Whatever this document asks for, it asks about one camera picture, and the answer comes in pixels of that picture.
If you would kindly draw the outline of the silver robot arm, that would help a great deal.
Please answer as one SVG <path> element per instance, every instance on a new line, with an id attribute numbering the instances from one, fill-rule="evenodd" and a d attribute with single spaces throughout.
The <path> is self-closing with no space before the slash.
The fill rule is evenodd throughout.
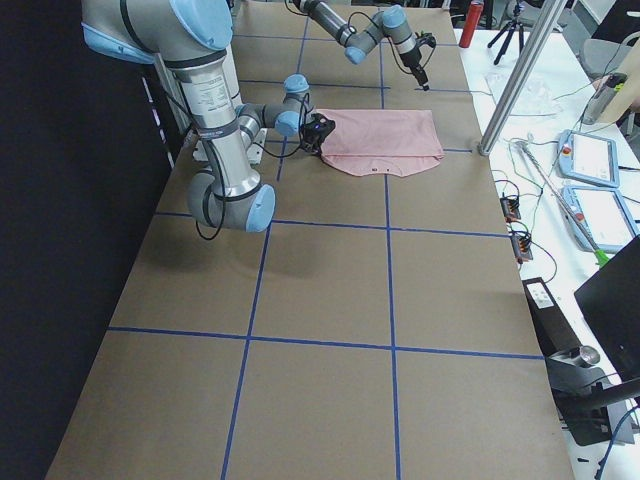
<path id="1" fill-rule="evenodd" d="M 428 44 L 434 48 L 437 42 L 431 34 L 414 32 L 400 5 L 393 5 L 372 17 L 355 11 L 348 19 L 342 18 L 325 1 L 293 1 L 293 5 L 301 15 L 315 21 L 333 37 L 354 65 L 362 63 L 383 40 L 388 40 L 395 59 L 402 63 L 400 69 L 413 76 L 422 90 L 429 90 L 427 61 L 422 61 L 421 47 Z"/>
<path id="2" fill-rule="evenodd" d="M 82 26 L 92 50 L 140 64 L 160 56 L 175 76 L 209 161 L 188 190 L 195 220 L 212 228 L 264 231 L 276 197 L 250 166 L 247 150 L 255 137 L 274 128 L 299 136 L 303 148 L 315 151 L 334 127 L 315 111 L 305 77 L 286 79 L 279 104 L 235 106 L 223 68 L 233 35 L 224 1 L 85 1 Z"/>

